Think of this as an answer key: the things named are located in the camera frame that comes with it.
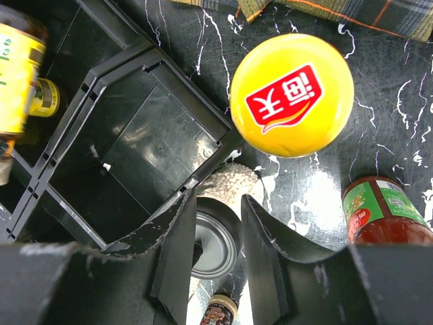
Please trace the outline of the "black compartment organizer tray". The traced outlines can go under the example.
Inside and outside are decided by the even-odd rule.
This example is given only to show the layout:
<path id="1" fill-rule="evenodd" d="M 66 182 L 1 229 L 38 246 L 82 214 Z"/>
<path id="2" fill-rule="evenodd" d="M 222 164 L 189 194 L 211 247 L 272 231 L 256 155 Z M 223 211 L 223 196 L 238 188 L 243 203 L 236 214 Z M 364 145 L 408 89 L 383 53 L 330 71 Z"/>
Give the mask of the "black compartment organizer tray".
<path id="1" fill-rule="evenodd" d="M 30 117 L 1 188 L 1 241 L 126 236 L 240 144 L 233 124 L 113 1 L 9 1 L 42 22 L 53 117 Z"/>

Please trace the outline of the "yellow label bottle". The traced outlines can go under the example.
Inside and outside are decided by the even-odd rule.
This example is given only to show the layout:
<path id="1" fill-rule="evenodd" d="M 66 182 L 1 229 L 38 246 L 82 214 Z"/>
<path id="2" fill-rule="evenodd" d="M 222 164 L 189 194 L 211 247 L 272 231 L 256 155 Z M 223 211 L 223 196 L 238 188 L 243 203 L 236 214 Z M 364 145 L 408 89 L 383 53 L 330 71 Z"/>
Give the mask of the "yellow label bottle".
<path id="1" fill-rule="evenodd" d="M 38 78 L 28 114 L 42 118 L 53 117 L 60 108 L 61 98 L 61 91 L 53 81 Z"/>
<path id="2" fill-rule="evenodd" d="M 25 129 L 45 56 L 48 31 L 38 20 L 1 6 L 1 185 L 9 181 L 12 151 Z"/>

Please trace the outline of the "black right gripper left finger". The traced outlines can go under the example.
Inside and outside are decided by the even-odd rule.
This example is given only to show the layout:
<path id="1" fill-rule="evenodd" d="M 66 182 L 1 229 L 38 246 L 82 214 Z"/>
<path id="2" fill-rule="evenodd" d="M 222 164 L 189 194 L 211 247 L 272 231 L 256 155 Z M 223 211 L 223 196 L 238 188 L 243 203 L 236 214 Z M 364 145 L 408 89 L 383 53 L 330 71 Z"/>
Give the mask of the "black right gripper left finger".
<path id="1" fill-rule="evenodd" d="M 196 195 L 97 251 L 78 243 L 1 247 L 2 324 L 184 324 Z"/>

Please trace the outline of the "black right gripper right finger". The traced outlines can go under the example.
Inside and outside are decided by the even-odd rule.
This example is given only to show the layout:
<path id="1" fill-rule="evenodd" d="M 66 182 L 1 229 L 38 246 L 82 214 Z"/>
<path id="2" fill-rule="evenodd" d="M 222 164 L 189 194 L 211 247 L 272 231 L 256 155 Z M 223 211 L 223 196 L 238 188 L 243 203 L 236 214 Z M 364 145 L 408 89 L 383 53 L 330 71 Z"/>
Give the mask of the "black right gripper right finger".
<path id="1" fill-rule="evenodd" d="M 432 247 L 331 251 L 242 197 L 255 324 L 431 324 Z"/>

